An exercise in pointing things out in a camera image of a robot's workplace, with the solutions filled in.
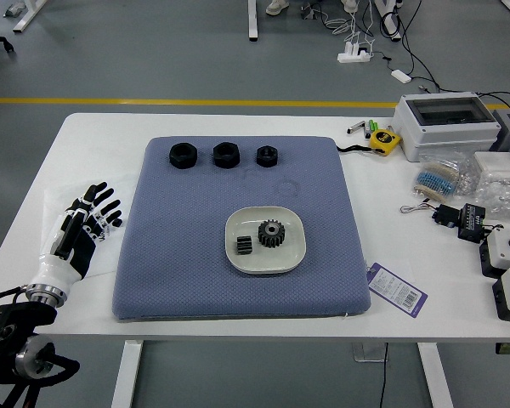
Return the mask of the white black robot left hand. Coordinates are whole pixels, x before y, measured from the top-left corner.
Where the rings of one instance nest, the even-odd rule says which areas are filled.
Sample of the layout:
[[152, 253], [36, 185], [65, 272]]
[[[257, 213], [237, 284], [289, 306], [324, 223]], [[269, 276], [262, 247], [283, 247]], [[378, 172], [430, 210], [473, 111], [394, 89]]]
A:
[[72, 286], [85, 278], [97, 245], [122, 225], [121, 201], [111, 197], [106, 182], [92, 184], [77, 197], [59, 219], [50, 247], [40, 256], [36, 277], [26, 287], [26, 296], [63, 303]]

